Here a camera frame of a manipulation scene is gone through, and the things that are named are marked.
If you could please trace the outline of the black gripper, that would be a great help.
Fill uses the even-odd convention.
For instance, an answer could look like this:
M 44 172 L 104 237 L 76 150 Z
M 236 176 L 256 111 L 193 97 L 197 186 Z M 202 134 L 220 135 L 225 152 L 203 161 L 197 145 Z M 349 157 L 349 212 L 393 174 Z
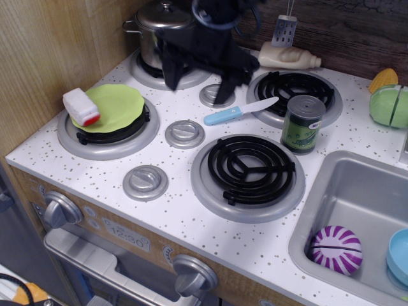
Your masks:
M 156 36 L 166 86 L 172 91 L 177 89 L 184 66 L 216 74 L 221 77 L 221 84 L 215 105 L 226 102 L 235 87 L 248 84 L 259 68 L 258 60 L 238 46 L 229 30 L 195 24 L 182 29 L 161 29 Z

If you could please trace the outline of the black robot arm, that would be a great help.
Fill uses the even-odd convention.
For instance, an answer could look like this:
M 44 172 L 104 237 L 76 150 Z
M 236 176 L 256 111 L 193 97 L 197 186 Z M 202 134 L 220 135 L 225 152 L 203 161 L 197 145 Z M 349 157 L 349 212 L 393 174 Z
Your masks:
M 193 1 L 192 27 L 159 30 L 158 54 L 166 86 L 177 89 L 185 64 L 221 77 L 216 105 L 226 102 L 235 87 L 249 84 L 259 61 L 243 51 L 231 33 L 248 9 L 254 11 L 256 2 Z

